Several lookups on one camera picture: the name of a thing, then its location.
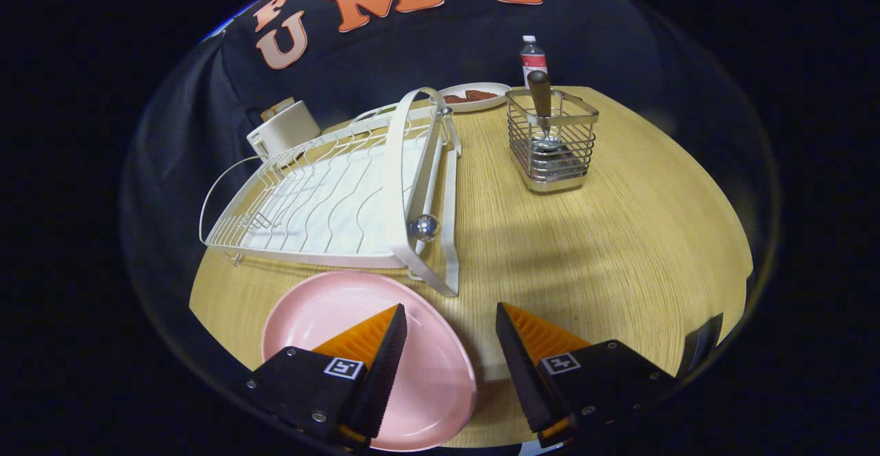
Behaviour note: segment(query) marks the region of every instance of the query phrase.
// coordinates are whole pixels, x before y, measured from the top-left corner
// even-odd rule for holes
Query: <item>plastic bottle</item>
[[[538,70],[547,73],[547,55],[538,48],[534,36],[523,35],[522,41],[525,42],[525,46],[519,52],[522,59],[522,81],[525,83],[525,87],[529,87],[527,77],[531,71]]]

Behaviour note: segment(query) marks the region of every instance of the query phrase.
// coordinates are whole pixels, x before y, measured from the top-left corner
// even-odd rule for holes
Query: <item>brown food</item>
[[[465,104],[465,102],[477,102],[479,100],[495,98],[496,96],[497,95],[495,93],[489,93],[487,91],[480,91],[478,89],[466,89],[465,98],[462,98],[458,95],[443,95],[443,98],[446,99],[447,104]]]
[[[468,102],[468,99],[460,98],[458,95],[443,95],[443,98],[446,99],[447,104],[464,104],[464,102]]]
[[[478,89],[469,89],[465,91],[465,96],[467,96],[468,102],[476,102],[477,100],[486,100],[488,98],[495,98],[497,95],[495,93],[489,93],[487,91],[480,91]]]

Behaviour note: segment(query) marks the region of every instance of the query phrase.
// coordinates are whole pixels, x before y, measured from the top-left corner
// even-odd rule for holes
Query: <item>white dish rack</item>
[[[420,93],[434,103],[413,108]],[[409,225],[432,214],[437,171],[447,150],[439,243],[441,278],[422,258],[426,243]],[[316,265],[408,268],[444,296],[459,293],[455,249],[456,167],[461,142],[452,110],[430,87],[396,105],[364,112],[339,131],[267,158],[236,162],[214,181],[199,218],[199,239],[233,265],[252,255]],[[228,172],[257,158],[266,162],[248,178],[204,237],[205,206]]]

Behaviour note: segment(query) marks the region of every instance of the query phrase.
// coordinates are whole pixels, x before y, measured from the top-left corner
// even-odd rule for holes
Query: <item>metal ball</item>
[[[426,243],[436,239],[438,230],[440,230],[440,221],[431,214],[419,215],[409,223],[410,236]]]

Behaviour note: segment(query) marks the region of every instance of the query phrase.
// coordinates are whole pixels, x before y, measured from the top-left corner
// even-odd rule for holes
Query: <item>dish rack handle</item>
[[[455,154],[449,152],[446,155],[446,180],[443,187],[443,220],[441,221],[440,242],[443,246],[443,256],[446,260],[446,279],[443,280],[436,272],[415,252],[409,245],[408,220],[406,220],[406,207],[403,195],[403,142],[404,127],[408,118],[409,109],[418,93],[425,93],[434,99],[437,104],[434,120],[443,121],[443,127],[447,140],[452,142]],[[386,242],[390,249],[406,267],[410,274],[415,274],[422,281],[443,296],[459,295],[459,258],[455,250],[453,236],[455,234],[455,168],[459,155],[461,155],[461,142],[454,123],[450,120],[449,111],[446,108],[446,100],[431,87],[420,87],[407,93],[400,100],[394,111],[388,126],[386,141],[386,167],[384,169],[383,194],[386,197]]]
[[[201,241],[202,245],[205,245],[205,246],[208,245],[208,243],[205,242],[204,235],[202,234],[202,228],[204,228],[205,206],[208,206],[208,199],[210,199],[211,193],[214,192],[214,188],[217,187],[217,184],[220,184],[220,180],[222,180],[223,177],[229,173],[229,171],[235,169],[240,164],[245,164],[245,162],[247,162],[249,160],[255,160],[258,158],[270,158],[270,157],[268,155],[252,155],[252,156],[249,156],[248,158],[244,158],[242,160],[239,160],[238,162],[235,162],[235,164],[230,165],[230,168],[228,168],[226,171],[223,171],[223,174],[220,174],[220,176],[217,178],[217,180],[214,181],[214,184],[211,184],[211,189],[208,190],[208,194],[205,195],[204,202],[201,203],[201,214],[199,215],[199,241]]]

